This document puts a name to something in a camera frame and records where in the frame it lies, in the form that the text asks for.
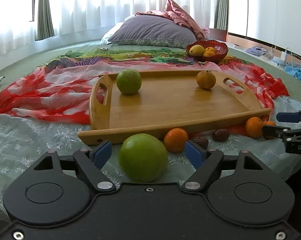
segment red bowl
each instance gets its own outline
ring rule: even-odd
[[[189,50],[191,49],[191,47],[193,47],[194,45],[201,45],[203,46],[205,49],[208,47],[213,47],[216,50],[216,55],[211,56],[211,57],[204,57],[201,55],[190,55],[189,54]],[[210,40],[210,41],[196,41],[193,44],[189,44],[186,47],[186,52],[187,55],[189,57],[194,58],[197,61],[201,61],[201,62],[205,62],[205,61],[210,61],[210,62],[214,62],[214,63],[219,63],[221,60],[223,60],[228,53],[228,47],[225,43],[223,42],[219,42],[219,41],[215,41],[215,40]]]

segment blue gripper pad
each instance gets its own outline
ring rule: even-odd
[[[103,141],[94,151],[92,163],[101,170],[111,157],[111,142]]]
[[[299,113],[285,113],[280,112],[276,115],[276,119],[279,122],[301,122],[301,115]]]
[[[185,156],[188,158],[188,160],[196,170],[204,163],[202,153],[193,145],[191,145],[189,141],[185,143]]]

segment tray handle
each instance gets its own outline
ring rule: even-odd
[[[216,75],[216,80],[222,88],[227,90],[228,93],[230,93],[239,102],[246,106],[249,111],[262,109],[262,106],[259,100],[256,98],[256,95],[249,89],[249,87],[247,87],[243,82],[241,82],[237,78],[219,72],[219,75]],[[243,89],[243,92],[241,94],[236,93],[235,90],[233,90],[231,87],[225,84],[227,80],[231,80],[232,82],[237,83]]]
[[[105,90],[104,102],[101,104],[97,100],[98,89]],[[89,120],[94,130],[108,129],[110,116],[111,94],[113,90],[113,81],[109,76],[102,76],[92,87],[89,100]]]

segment metal pin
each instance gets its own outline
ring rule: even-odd
[[[97,184],[97,187],[99,189],[110,189],[110,188],[113,187],[113,184],[109,181],[102,181],[102,182]]]
[[[279,233],[276,235],[276,240],[284,240],[285,238],[286,238],[285,232],[279,232]]]
[[[16,240],[23,240],[24,239],[24,235],[23,233],[16,231],[13,233],[12,235]]]
[[[153,187],[147,187],[145,190],[147,192],[153,192],[155,189]]]
[[[199,189],[200,188],[200,184],[196,181],[189,181],[185,184],[185,188],[186,189]]]

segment purple pillow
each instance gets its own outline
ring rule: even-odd
[[[120,45],[148,45],[185,49],[196,41],[193,32],[175,24],[172,20],[136,15],[127,19],[115,34],[108,39]]]

